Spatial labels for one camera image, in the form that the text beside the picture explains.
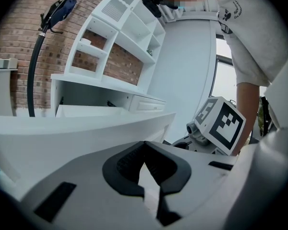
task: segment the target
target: white cabinet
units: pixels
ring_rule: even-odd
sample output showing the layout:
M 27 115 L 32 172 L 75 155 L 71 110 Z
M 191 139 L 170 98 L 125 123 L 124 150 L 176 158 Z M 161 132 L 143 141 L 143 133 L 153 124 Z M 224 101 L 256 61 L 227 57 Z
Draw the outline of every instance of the white cabinet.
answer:
M 52 79 L 50 102 L 52 115 L 56 117 L 113 115 L 114 109 L 102 108 L 108 106 L 123 108 L 130 113 L 160 113 L 166 105 L 165 101 L 150 95 L 140 96 L 134 92 L 58 79 Z
M 0 182 L 11 180 L 8 186 L 0 186 L 21 201 L 41 179 L 74 158 L 139 140 L 162 142 L 174 117 L 174 113 L 66 118 L 0 116 Z
M 131 101 L 129 111 L 132 113 L 152 113 L 162 112 L 165 108 L 165 102 L 134 95 Z
M 0 116 L 13 116 L 10 97 L 10 75 L 12 70 L 0 69 Z

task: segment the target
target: window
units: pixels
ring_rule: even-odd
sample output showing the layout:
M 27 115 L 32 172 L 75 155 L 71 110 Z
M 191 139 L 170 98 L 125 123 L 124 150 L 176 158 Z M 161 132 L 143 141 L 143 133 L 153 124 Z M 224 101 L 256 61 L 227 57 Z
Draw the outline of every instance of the window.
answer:
M 264 96 L 266 87 L 260 87 L 260 95 Z M 223 39 L 216 39 L 216 70 L 210 96 L 223 96 L 236 104 L 237 80 L 231 60 L 231 50 Z

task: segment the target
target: vent grille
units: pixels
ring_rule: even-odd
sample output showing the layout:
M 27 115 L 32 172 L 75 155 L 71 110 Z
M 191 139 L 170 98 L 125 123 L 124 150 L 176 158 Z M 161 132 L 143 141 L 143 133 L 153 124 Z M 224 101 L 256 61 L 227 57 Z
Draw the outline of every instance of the vent grille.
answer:
M 125 13 L 127 7 L 119 0 L 111 0 L 101 12 L 109 16 L 115 21 L 119 21 L 122 15 Z

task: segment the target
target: small white box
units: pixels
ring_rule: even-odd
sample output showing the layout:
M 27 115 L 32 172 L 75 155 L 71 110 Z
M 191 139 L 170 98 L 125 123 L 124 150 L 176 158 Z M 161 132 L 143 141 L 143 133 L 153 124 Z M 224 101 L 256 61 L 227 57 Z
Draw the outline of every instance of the small white box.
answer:
M 245 117 L 223 97 L 209 97 L 194 122 L 204 137 L 230 155 L 243 131 Z
M 0 69 L 17 69 L 18 59 L 9 58 L 1 59 L 0 58 Z

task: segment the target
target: white shelving unit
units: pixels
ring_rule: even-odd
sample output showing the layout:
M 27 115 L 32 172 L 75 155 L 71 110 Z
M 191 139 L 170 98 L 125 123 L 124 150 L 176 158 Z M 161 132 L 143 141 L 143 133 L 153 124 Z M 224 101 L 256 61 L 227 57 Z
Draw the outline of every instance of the white shelving unit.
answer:
M 103 49 L 81 41 L 86 30 L 106 39 Z M 123 92 L 146 94 L 155 70 L 165 31 L 141 0 L 102 0 L 80 29 L 68 56 L 64 76 L 74 82 Z M 113 44 L 116 43 L 143 62 L 137 85 L 104 75 Z M 76 51 L 98 58 L 95 71 L 72 65 Z

